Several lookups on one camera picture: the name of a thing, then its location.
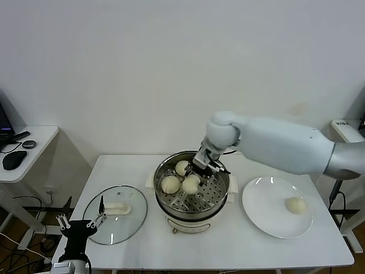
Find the computer mouse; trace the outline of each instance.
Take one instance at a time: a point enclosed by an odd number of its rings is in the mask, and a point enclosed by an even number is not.
[[[23,142],[22,147],[25,148],[26,150],[30,150],[32,148],[34,148],[37,145],[37,143],[33,140],[26,140],[25,142]]]
[[[4,170],[14,170],[20,166],[22,160],[27,156],[27,152],[25,150],[18,150],[9,153],[2,159],[2,166]]]

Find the laptop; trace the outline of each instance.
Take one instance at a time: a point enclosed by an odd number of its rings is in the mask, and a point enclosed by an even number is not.
[[[15,134],[3,107],[0,104],[0,147],[9,143],[11,137]]]

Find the white plate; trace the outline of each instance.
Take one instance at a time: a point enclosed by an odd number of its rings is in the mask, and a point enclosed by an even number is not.
[[[305,213],[291,213],[285,199],[304,198]],[[283,239],[292,239],[306,233],[313,223],[313,211],[305,195],[291,183],[274,177],[256,178],[246,185],[242,203],[251,221],[264,232]]]

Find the white device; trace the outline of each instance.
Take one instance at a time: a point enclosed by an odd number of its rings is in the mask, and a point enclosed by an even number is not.
[[[365,142],[334,143],[312,127],[272,118],[245,118],[229,111],[210,117],[193,162],[205,169],[231,146],[250,160],[292,174],[320,172],[353,179],[365,173]]]

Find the robotic hand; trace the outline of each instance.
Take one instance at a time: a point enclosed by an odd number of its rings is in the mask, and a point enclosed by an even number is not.
[[[64,254],[58,263],[53,264],[50,274],[86,274],[86,263],[91,262],[85,254],[87,239],[94,235],[106,219],[103,197],[100,198],[99,210],[95,220],[68,221],[66,215],[70,209],[71,197],[63,207],[63,212],[56,219],[61,227],[61,233],[67,238]]]
[[[193,164],[205,170],[228,147],[255,162],[296,174],[323,173],[348,180],[365,174],[365,142],[334,143],[315,128],[271,118],[213,114]]]

